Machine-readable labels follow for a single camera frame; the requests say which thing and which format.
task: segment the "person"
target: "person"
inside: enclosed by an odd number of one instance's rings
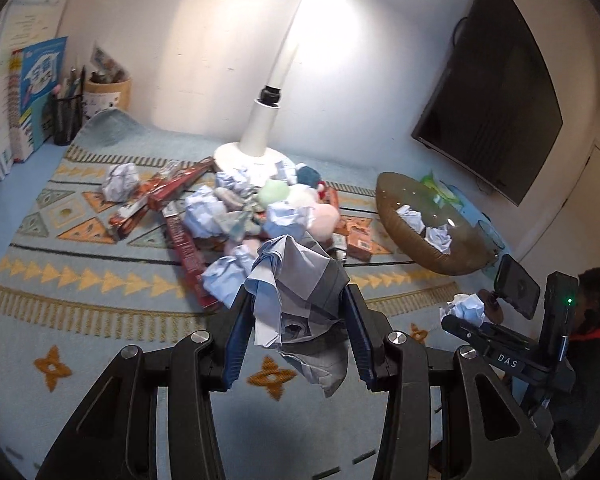
[[[600,424],[600,268],[578,276],[574,325],[567,359],[576,374],[571,393],[549,402],[552,437],[560,470],[576,465]]]

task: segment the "book spine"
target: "book spine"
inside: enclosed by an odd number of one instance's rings
[[[13,160],[23,161],[20,138],[20,77],[22,76],[22,50],[15,50],[9,62],[9,138]]]

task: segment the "blue rug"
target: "blue rug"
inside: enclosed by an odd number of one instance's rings
[[[0,261],[0,445],[26,478],[124,345],[163,348],[205,326],[160,216],[147,214],[124,242],[110,239],[104,225],[115,208],[98,194],[106,167],[134,162],[147,178],[170,158],[192,164],[217,146],[107,110],[86,124],[23,220]],[[290,156],[318,170],[339,190],[343,214],[374,233],[371,263],[346,262],[369,306],[426,344],[456,348],[459,341],[440,330],[438,304],[458,288],[414,264],[383,232],[372,191],[377,173]],[[217,249],[207,247],[205,257],[217,258]],[[253,380],[271,369],[287,379],[279,391]],[[433,391],[434,408],[436,399]],[[341,471],[333,478],[363,479],[375,455],[354,462],[378,448],[386,396],[366,390],[350,357],[347,379],[325,399],[276,352],[251,344],[240,379],[229,393],[213,394],[212,405],[229,479],[310,479],[335,467]],[[435,442],[440,421],[432,421]],[[164,432],[164,417],[161,423]]]

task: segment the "book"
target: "book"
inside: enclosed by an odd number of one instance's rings
[[[56,36],[66,0],[9,0],[0,12],[0,180],[11,171],[9,63],[19,48]]]
[[[14,50],[9,63],[13,160],[24,162],[52,133],[50,93],[58,84],[66,37]]]

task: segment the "lamp arm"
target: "lamp arm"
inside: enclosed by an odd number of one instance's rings
[[[304,36],[308,27],[310,27],[312,19],[315,17],[317,6],[322,0],[301,0],[298,5],[298,10],[289,25],[285,39],[280,46],[276,62],[273,65],[267,87],[272,89],[281,89],[285,81],[286,75],[291,68],[300,41]]]

